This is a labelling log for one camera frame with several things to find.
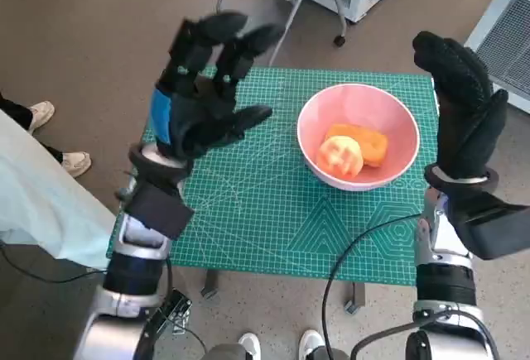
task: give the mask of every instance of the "shoe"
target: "shoe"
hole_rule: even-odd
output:
[[[84,151],[63,153],[63,162],[60,163],[74,178],[84,174],[92,165],[90,155]]]
[[[36,103],[35,105],[30,106],[29,109],[33,114],[30,127],[27,129],[30,134],[32,134],[38,127],[42,127],[49,122],[53,113],[55,113],[55,107],[49,101]]]
[[[298,346],[298,360],[306,360],[309,353],[320,346],[324,346],[324,339],[314,329],[308,329],[300,338]]]
[[[256,334],[246,333],[239,339],[238,343],[252,354],[253,360],[262,360],[262,348],[259,345],[259,339]]]

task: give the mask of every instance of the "table leg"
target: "table leg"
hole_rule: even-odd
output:
[[[356,283],[352,281],[353,294],[351,299],[344,305],[344,310],[351,315],[356,314],[361,307],[366,305],[366,293],[364,290],[364,283]]]
[[[206,300],[213,298],[218,290],[219,271],[215,269],[206,269],[205,287],[200,291],[202,297]]]

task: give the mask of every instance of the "robotic arm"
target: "robotic arm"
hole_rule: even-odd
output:
[[[272,114],[262,105],[234,111],[238,82],[254,58],[283,33],[271,25],[238,37],[246,21],[242,14],[222,12],[199,22],[184,21],[177,33],[152,95],[156,141],[129,151],[136,182],[123,199],[125,213],[113,254],[75,360],[152,358],[163,315],[157,312],[162,268],[171,240],[181,235],[193,215],[181,198],[182,181],[191,174],[194,159],[243,140],[246,130]],[[200,75],[219,45],[224,48],[214,78]]]
[[[482,321],[472,254],[490,260],[530,247],[530,209],[489,193],[498,176],[486,163],[504,128],[508,95],[502,89],[492,94],[485,66],[456,41],[422,32],[413,46],[416,64],[433,76],[440,103],[438,157],[425,170],[431,187],[417,225],[413,318],[462,310]],[[496,358],[487,338],[476,322],[455,314],[411,334],[406,358]]]

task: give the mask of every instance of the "blue band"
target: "blue band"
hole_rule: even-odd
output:
[[[171,98],[155,89],[151,101],[151,127],[159,141],[171,144],[169,135],[169,120],[171,113]]]

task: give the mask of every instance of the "floor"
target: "floor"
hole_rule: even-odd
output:
[[[349,29],[341,49],[331,45],[336,17],[312,2],[301,6],[276,65],[417,72],[411,40],[427,29],[464,41],[490,0],[384,0]],[[89,151],[94,167],[79,182],[112,210],[114,191],[126,183],[127,150],[142,132],[152,84],[166,62],[166,50],[183,17],[211,12],[215,0],[0,0],[0,85],[19,103],[52,101],[54,119],[37,134],[65,150]],[[289,5],[278,0],[225,0],[228,8],[252,16],[249,26],[285,20]],[[258,60],[263,65],[265,57]],[[491,165],[501,176],[499,194],[529,203],[526,146],[530,117],[509,111],[507,127]],[[31,248],[13,248],[23,266],[68,276],[79,271]],[[503,358],[528,356],[530,252],[496,262],[476,262],[479,302]],[[322,281],[224,273],[214,303],[199,296],[204,271],[181,269],[194,300],[190,326],[207,345],[257,333],[263,358],[295,358],[304,329],[320,328]],[[0,343],[5,358],[69,358],[84,322],[91,278],[67,286],[46,286],[23,278],[0,262]],[[369,286],[369,306],[354,317],[341,309],[346,285],[330,298],[330,333],[345,350],[364,335],[406,322],[412,288]],[[366,350],[364,358],[403,358],[406,335]],[[199,358],[191,337],[165,335],[158,359]]]

